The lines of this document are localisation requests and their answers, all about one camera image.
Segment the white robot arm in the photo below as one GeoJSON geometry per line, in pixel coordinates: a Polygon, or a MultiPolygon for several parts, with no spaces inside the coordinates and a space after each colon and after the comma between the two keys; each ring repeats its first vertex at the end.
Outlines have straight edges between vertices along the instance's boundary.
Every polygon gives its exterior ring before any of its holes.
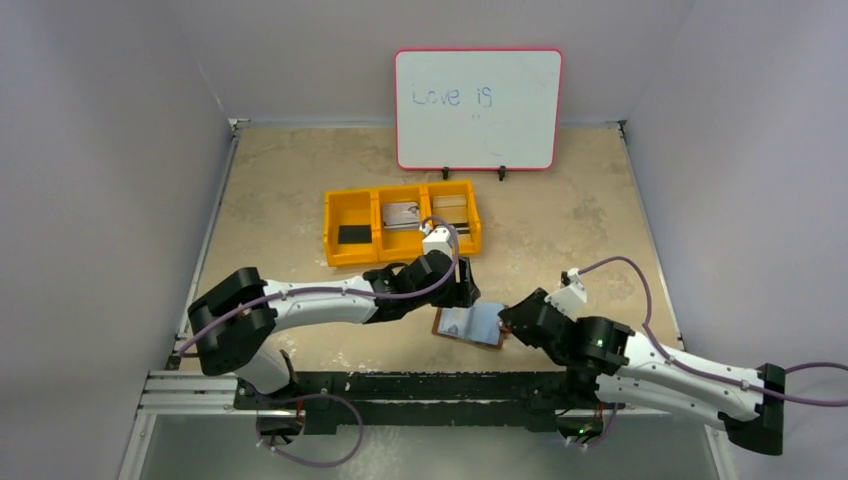
{"type": "Polygon", "coordinates": [[[504,326],[522,343],[544,349],[554,363],[568,367],[566,388],[575,402],[666,411],[727,431],[731,441],[749,450],[780,453],[783,402],[759,390],[783,393],[783,369],[724,365],[661,345],[607,318],[578,318],[586,299],[572,269],[563,273],[557,291],[538,289],[501,312],[504,326]]]}

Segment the table surface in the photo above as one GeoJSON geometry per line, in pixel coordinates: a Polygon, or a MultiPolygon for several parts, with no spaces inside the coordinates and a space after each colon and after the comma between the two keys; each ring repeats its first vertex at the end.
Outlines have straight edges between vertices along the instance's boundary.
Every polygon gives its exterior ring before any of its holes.
{"type": "MultiPolygon", "coordinates": [[[[625,255],[644,270],[654,296],[651,327],[677,345],[629,160],[617,129],[562,128],[553,166],[541,172],[452,172],[470,179],[483,225],[483,251],[471,257],[480,301],[514,304],[560,272],[625,255]]],[[[441,181],[441,172],[400,169],[391,128],[251,127],[242,133],[198,284],[198,295],[233,271],[321,282],[373,266],[328,267],[322,244],[324,192],[441,181]]],[[[614,262],[583,278],[585,315],[641,330],[645,295],[636,274],[614,262]]],[[[374,325],[328,323],[284,330],[268,341],[295,369],[334,371],[557,370],[541,351],[508,337],[491,350],[431,333],[436,311],[374,325]]],[[[198,370],[195,359],[181,369],[198,370]]]]}

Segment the black mounting bracket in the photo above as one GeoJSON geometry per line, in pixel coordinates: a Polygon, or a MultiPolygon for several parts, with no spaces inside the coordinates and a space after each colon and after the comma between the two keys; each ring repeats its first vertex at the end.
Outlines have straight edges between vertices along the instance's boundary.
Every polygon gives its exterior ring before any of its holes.
{"type": "MultiPolygon", "coordinates": [[[[259,412],[294,409],[294,403],[281,405],[280,401],[330,393],[351,402],[367,425],[509,425],[531,432],[556,432],[557,411],[592,411],[597,406],[597,400],[575,401],[564,388],[565,375],[557,371],[297,372],[297,376],[297,384],[268,396],[255,395],[253,388],[239,379],[233,408],[259,412]]],[[[303,409],[309,418],[306,434],[333,434],[339,425],[356,424],[353,414],[339,402],[307,400],[303,409]]]]}

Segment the whiteboard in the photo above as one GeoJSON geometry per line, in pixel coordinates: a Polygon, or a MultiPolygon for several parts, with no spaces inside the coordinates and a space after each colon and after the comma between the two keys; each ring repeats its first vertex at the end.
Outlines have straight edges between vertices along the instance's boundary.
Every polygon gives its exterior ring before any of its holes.
{"type": "Polygon", "coordinates": [[[399,51],[398,165],[550,167],[562,62],[556,49],[399,51]]]}

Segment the cable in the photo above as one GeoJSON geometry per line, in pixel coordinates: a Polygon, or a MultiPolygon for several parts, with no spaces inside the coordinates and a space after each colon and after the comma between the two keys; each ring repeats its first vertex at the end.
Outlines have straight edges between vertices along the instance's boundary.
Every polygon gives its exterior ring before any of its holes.
{"type": "Polygon", "coordinates": [[[329,394],[329,393],[312,393],[312,394],[309,394],[309,395],[301,395],[299,397],[292,397],[292,398],[288,398],[288,399],[285,399],[285,400],[277,400],[277,399],[273,399],[271,397],[268,397],[267,395],[263,395],[263,394],[259,393],[255,388],[253,389],[253,392],[258,397],[264,398],[264,399],[266,399],[270,402],[278,403],[280,405],[286,405],[286,404],[289,404],[289,403],[299,403],[299,402],[302,402],[304,400],[309,400],[309,399],[313,399],[313,398],[329,398],[330,400],[335,400],[335,401],[341,403],[342,405],[347,407],[351,412],[353,412],[353,416],[356,417],[356,423],[359,426],[359,435],[356,437],[356,444],[353,446],[353,448],[350,450],[350,452],[347,455],[345,455],[344,457],[342,457],[338,460],[333,460],[332,462],[316,462],[316,461],[313,461],[313,460],[307,460],[305,458],[298,457],[297,455],[292,455],[291,453],[288,453],[284,450],[280,450],[280,449],[276,448],[276,446],[271,445],[270,443],[266,442],[265,439],[262,438],[262,430],[261,430],[260,425],[259,425],[260,417],[257,415],[257,417],[256,417],[256,437],[259,440],[256,444],[257,447],[263,446],[263,447],[267,448],[268,450],[270,450],[272,453],[276,453],[277,455],[279,455],[281,457],[287,458],[287,459],[289,459],[289,460],[291,460],[295,463],[299,463],[299,464],[305,465],[307,467],[333,468],[333,467],[338,467],[339,465],[341,465],[341,464],[347,462],[348,460],[350,460],[351,458],[353,458],[353,456],[356,455],[356,452],[359,451],[359,447],[362,446],[362,439],[365,437],[365,422],[362,420],[362,415],[360,415],[359,411],[356,409],[356,407],[353,406],[352,403],[350,403],[349,401],[347,401],[346,399],[344,399],[342,397],[339,397],[338,395],[332,395],[332,394],[329,394]]]}
{"type": "Polygon", "coordinates": [[[216,318],[211,323],[209,323],[209,325],[206,325],[205,327],[200,329],[199,332],[195,333],[193,337],[186,340],[186,342],[180,347],[180,349],[178,351],[178,355],[181,358],[196,357],[197,356],[196,354],[188,354],[187,353],[188,349],[191,348],[192,346],[194,346],[194,344],[196,344],[201,338],[208,335],[209,332],[211,332],[213,329],[215,329],[215,327],[217,327],[218,325],[226,322],[227,320],[230,320],[233,317],[241,314],[245,310],[253,308],[257,305],[262,305],[263,303],[273,302],[274,300],[279,300],[279,299],[284,298],[284,297],[290,297],[290,296],[294,296],[294,295],[303,295],[303,294],[306,294],[306,293],[342,293],[342,294],[358,295],[358,296],[361,296],[361,297],[379,298],[379,299],[385,299],[385,300],[406,300],[406,299],[410,299],[410,298],[420,297],[422,295],[426,295],[426,294],[436,290],[437,288],[444,285],[444,283],[447,282],[449,278],[456,275],[456,273],[455,273],[456,272],[456,266],[459,263],[459,234],[456,232],[456,228],[454,228],[453,225],[446,222],[442,217],[438,217],[436,215],[431,215],[431,216],[425,218],[424,220],[421,221],[421,225],[423,226],[431,220],[438,223],[438,224],[441,224],[442,226],[444,226],[445,228],[448,229],[448,232],[450,233],[451,244],[453,246],[453,256],[451,257],[450,268],[445,272],[444,275],[442,275],[442,278],[440,278],[436,283],[430,285],[429,287],[425,287],[421,290],[417,290],[417,291],[409,292],[409,293],[378,293],[378,292],[369,292],[367,290],[359,290],[359,289],[355,289],[355,288],[349,288],[347,290],[344,290],[340,287],[301,287],[301,288],[292,288],[292,289],[288,290],[287,292],[280,291],[280,292],[272,293],[270,295],[265,295],[263,297],[255,298],[255,299],[253,299],[253,300],[251,300],[247,303],[239,305],[238,307],[236,307],[236,308],[230,310],[229,312],[221,315],[220,317],[216,318]]]}
{"type": "MultiPolygon", "coordinates": [[[[647,280],[647,278],[645,278],[645,274],[642,272],[642,269],[639,268],[639,266],[636,265],[636,263],[633,260],[631,260],[627,257],[622,257],[622,256],[610,257],[610,258],[601,260],[600,262],[593,263],[592,265],[589,265],[588,267],[579,270],[579,274],[582,275],[584,273],[589,273],[592,270],[595,270],[596,268],[602,267],[602,266],[604,266],[604,265],[606,265],[610,262],[616,261],[616,260],[627,263],[628,265],[633,267],[633,269],[636,270],[636,274],[639,275],[639,280],[642,281],[642,287],[644,287],[644,289],[645,289],[645,297],[647,299],[645,321],[642,322],[642,328],[645,329],[645,335],[648,337],[648,340],[650,340],[651,345],[653,345],[654,349],[656,349],[660,353],[660,355],[662,355],[662,357],[667,362],[669,362],[670,364],[672,364],[672,365],[676,366],[677,368],[683,370],[684,372],[690,373],[692,375],[696,375],[696,376],[699,376],[699,377],[702,377],[702,378],[706,378],[708,380],[713,380],[713,381],[724,383],[724,384],[727,384],[727,385],[733,385],[733,386],[738,387],[738,388],[743,389],[743,390],[747,388],[747,389],[753,390],[755,392],[762,393],[763,395],[769,395],[771,397],[775,397],[775,398],[778,398],[778,399],[786,401],[786,402],[800,403],[800,404],[803,404],[803,405],[812,405],[812,406],[815,406],[815,407],[848,407],[848,399],[845,399],[845,400],[818,400],[818,399],[811,399],[811,398],[796,397],[794,395],[786,395],[784,393],[776,392],[774,390],[759,387],[759,386],[756,386],[756,385],[745,385],[745,384],[743,384],[743,382],[741,380],[736,380],[736,379],[725,377],[725,376],[722,376],[722,375],[716,375],[716,374],[713,374],[713,373],[704,372],[702,370],[698,370],[697,368],[690,367],[689,365],[686,365],[686,364],[681,363],[680,361],[674,359],[666,351],[665,347],[663,347],[663,345],[659,342],[659,340],[657,340],[656,335],[654,335],[654,332],[651,330],[651,327],[649,325],[650,322],[651,322],[651,313],[652,313],[652,310],[653,310],[653,303],[652,303],[652,299],[651,299],[651,288],[648,286],[648,280],[647,280]]],[[[792,373],[792,372],[797,372],[799,370],[807,370],[807,369],[811,369],[811,368],[836,368],[836,369],[839,369],[839,370],[848,371],[848,365],[844,365],[844,364],[841,364],[841,363],[836,363],[836,362],[811,362],[811,363],[802,363],[800,365],[795,365],[793,367],[789,367],[785,370],[785,372],[788,374],[788,373],[792,373]]]]}

